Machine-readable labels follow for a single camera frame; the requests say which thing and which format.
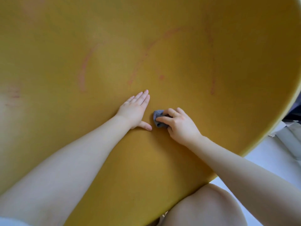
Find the floor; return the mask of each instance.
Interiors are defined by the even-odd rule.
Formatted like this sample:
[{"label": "floor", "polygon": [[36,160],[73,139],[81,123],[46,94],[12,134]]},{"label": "floor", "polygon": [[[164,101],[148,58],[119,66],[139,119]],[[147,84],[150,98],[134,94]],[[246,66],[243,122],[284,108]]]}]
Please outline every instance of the floor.
[{"label": "floor", "polygon": [[[301,162],[291,156],[277,137],[266,137],[245,158],[273,172],[301,190]],[[220,178],[214,179],[211,183],[231,193]],[[240,202],[239,204],[246,217],[248,226],[262,225]]]}]

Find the bare thigh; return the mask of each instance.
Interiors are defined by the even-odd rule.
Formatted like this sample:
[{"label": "bare thigh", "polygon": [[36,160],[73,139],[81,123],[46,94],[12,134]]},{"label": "bare thigh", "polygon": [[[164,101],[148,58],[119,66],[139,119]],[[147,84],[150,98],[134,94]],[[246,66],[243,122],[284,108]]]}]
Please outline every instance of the bare thigh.
[{"label": "bare thigh", "polygon": [[162,226],[247,225],[236,200],[226,190],[207,184],[175,205]]}]

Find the person's right arm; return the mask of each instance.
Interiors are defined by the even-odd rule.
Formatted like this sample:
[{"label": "person's right arm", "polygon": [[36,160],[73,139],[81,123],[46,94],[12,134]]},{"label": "person's right arm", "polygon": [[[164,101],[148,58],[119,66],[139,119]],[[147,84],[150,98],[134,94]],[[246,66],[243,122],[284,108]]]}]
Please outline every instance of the person's right arm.
[{"label": "person's right arm", "polygon": [[208,164],[236,198],[263,225],[301,225],[301,191],[266,169],[201,135],[180,108],[156,121],[169,125],[170,136]]}]

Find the yellow surface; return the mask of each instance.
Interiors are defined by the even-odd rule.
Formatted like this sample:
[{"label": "yellow surface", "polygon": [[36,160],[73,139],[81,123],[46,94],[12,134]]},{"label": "yellow surface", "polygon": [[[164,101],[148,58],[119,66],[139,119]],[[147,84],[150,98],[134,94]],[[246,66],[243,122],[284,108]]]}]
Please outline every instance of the yellow surface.
[{"label": "yellow surface", "polygon": [[[300,36],[298,0],[0,0],[0,191],[145,89],[144,121],[180,106],[246,153],[299,92]],[[213,177],[131,130],[66,225],[143,225]]]}]

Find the finger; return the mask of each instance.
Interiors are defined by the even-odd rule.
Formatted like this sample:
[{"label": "finger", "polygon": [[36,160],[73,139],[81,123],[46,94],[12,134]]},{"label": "finger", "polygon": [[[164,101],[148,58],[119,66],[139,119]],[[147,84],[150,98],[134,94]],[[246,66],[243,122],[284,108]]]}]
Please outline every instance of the finger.
[{"label": "finger", "polygon": [[169,126],[172,124],[172,118],[170,117],[157,117],[156,121],[167,124]]},{"label": "finger", "polygon": [[144,100],[144,102],[141,104],[141,107],[146,109],[146,107],[148,106],[148,103],[150,101],[151,96],[148,94]]},{"label": "finger", "polygon": [[169,126],[169,127],[167,128],[167,130],[168,130],[169,134],[171,135],[171,134],[172,134],[172,128],[171,128],[171,126]]},{"label": "finger", "polygon": [[153,129],[150,124],[148,124],[148,123],[146,123],[144,121],[141,121],[140,124],[138,125],[138,127],[144,128],[147,131],[151,131]]},{"label": "finger", "polygon": [[137,94],[130,102],[134,103],[135,101],[137,101],[137,99],[141,96],[141,94],[143,94],[143,92],[140,92],[139,94]]},{"label": "finger", "polygon": [[135,96],[131,96],[125,103],[129,103]]},{"label": "finger", "polygon": [[167,109],[167,110],[164,110],[163,111],[163,114],[168,114],[168,115],[170,115],[171,117],[178,117],[180,114],[176,111],[176,110],[174,110],[173,108],[169,108],[169,109]]},{"label": "finger", "polygon": [[183,109],[181,109],[181,108],[176,108],[175,110],[176,110],[179,114],[184,115],[184,116],[187,116],[187,114],[184,112]]},{"label": "finger", "polygon": [[143,94],[140,96],[140,98],[137,99],[136,103],[139,104],[139,105],[141,105],[142,102],[144,102],[144,100],[145,100],[145,98],[146,98],[147,95],[148,95],[148,90],[145,90],[143,92]]}]

